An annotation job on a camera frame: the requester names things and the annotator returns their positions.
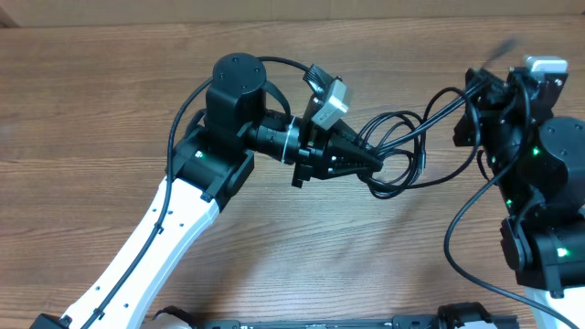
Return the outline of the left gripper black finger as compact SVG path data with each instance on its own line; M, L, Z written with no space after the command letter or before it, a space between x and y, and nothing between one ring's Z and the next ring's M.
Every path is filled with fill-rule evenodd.
M327 178L379 172L383 161L344 137L332 136L325 147Z
M351 128L345 121L338 120L335 123L335 131L338 135L347 139L353 145L361 147L367 151L371 151L373 147L366 142L353 128Z

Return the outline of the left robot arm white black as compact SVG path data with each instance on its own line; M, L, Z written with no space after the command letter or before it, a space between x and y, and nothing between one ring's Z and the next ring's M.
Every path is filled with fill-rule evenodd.
M219 59L197 88L205 106L183 135L170 132L165 178L132 235L100 278L61 315L42 313L36 328L138 328L177 263L223 211L254 168L255 154L293 167L292 183L365 175L383 165L343 118L350 91L312 65L303 117L268 80L266 58Z

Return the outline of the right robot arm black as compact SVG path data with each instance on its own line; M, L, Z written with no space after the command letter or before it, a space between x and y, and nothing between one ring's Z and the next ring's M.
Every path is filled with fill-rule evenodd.
M481 142L507 215L501 248L538 326L584 325L584 122L553 112L567 64L512 68L502 80L469 69L467 112L453 141Z

